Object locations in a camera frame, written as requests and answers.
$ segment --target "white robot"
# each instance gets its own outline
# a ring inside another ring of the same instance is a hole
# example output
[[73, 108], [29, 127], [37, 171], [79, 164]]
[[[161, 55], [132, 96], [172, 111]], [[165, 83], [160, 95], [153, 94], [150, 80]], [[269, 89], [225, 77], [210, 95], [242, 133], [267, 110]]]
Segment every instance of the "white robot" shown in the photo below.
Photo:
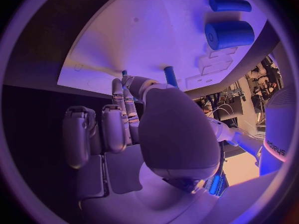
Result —
[[[140, 121], [133, 97], [144, 104]], [[102, 142], [93, 110], [71, 107], [63, 121], [67, 162], [78, 169], [79, 207], [89, 223], [230, 223], [255, 202], [287, 159], [295, 108], [292, 87], [274, 94], [260, 143], [207, 118], [169, 84], [115, 79], [113, 104], [103, 107]], [[279, 125], [271, 125], [274, 119]], [[219, 169], [218, 142], [223, 140], [252, 154], [260, 177], [228, 187], [219, 197], [203, 186]]]

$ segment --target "blue cylinder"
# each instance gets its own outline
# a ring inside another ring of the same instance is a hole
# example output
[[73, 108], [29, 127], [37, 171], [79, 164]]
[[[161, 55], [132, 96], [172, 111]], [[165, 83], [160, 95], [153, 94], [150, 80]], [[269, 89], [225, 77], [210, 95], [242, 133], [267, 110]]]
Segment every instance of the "blue cylinder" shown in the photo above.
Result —
[[167, 66], [164, 68], [164, 72], [165, 72], [165, 76], [166, 76], [166, 80], [167, 80], [167, 84], [170, 84], [174, 87], [178, 88], [177, 85], [177, 81], [176, 81], [176, 77], [174, 74], [174, 70], [172, 66]]
[[253, 28], [246, 21], [208, 23], [205, 26], [205, 35], [213, 50], [251, 45], [254, 42]]
[[251, 5], [245, 0], [209, 0], [213, 11], [251, 11]]

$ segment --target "blue foam roll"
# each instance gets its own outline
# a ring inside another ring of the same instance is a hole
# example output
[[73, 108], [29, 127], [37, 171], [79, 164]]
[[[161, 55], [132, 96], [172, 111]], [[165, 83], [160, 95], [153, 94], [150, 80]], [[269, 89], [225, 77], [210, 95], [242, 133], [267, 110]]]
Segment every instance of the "blue foam roll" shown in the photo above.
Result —
[[251, 11], [251, 5], [245, 0], [209, 0], [213, 11]]
[[165, 76], [166, 76], [166, 80], [167, 80], [167, 84], [170, 84], [174, 87], [178, 88], [177, 85], [177, 81], [176, 81], [176, 77], [174, 74], [174, 70], [172, 66], [167, 66], [164, 68], [164, 72], [165, 72]]
[[253, 28], [246, 21], [208, 23], [205, 26], [205, 35], [213, 50], [251, 45], [254, 42]]

